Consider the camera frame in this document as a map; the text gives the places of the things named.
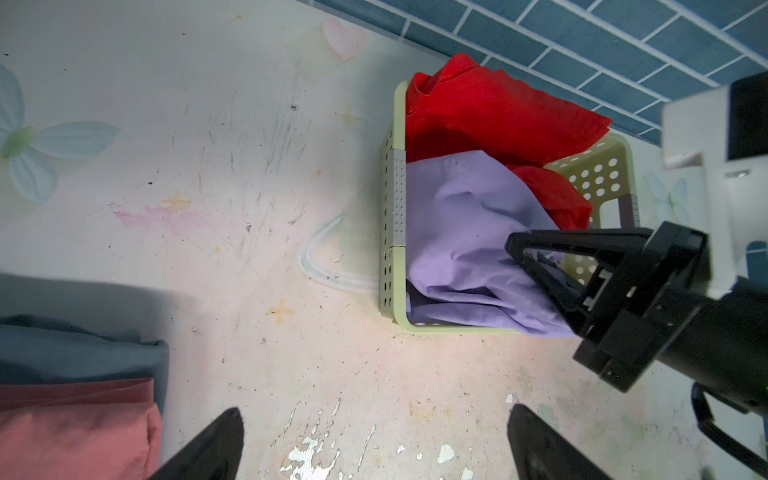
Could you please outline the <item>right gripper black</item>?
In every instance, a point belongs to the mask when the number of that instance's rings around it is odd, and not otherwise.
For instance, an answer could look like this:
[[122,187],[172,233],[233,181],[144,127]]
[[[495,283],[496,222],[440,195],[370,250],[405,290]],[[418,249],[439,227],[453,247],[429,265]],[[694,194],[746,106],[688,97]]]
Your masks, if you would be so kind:
[[[708,238],[657,230],[512,233],[506,251],[583,341],[574,356],[627,392],[661,362],[736,407],[767,413],[767,289],[743,277],[708,296]],[[592,257],[600,279],[570,276],[539,251]]]

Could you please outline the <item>purple t shirt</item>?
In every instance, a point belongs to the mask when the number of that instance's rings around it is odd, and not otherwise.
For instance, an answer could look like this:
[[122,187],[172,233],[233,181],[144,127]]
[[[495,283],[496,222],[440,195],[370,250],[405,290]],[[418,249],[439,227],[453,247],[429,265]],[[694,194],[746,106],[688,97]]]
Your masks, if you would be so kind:
[[512,233],[555,227],[525,183],[482,151],[408,164],[408,320],[572,336],[548,295],[505,249]]

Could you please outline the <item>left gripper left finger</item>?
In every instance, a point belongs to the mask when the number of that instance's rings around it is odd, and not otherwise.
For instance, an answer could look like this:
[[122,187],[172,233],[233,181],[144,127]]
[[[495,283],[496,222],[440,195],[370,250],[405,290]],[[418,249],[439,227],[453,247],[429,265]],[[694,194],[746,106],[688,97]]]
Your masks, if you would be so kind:
[[163,464],[150,480],[234,480],[244,447],[244,423],[229,408]]

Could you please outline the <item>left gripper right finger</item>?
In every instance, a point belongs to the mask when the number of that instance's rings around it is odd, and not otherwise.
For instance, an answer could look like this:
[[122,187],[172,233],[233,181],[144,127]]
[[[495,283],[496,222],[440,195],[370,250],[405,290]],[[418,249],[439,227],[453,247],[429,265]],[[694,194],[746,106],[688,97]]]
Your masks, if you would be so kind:
[[609,480],[610,477],[527,406],[515,404],[507,437],[520,479]]

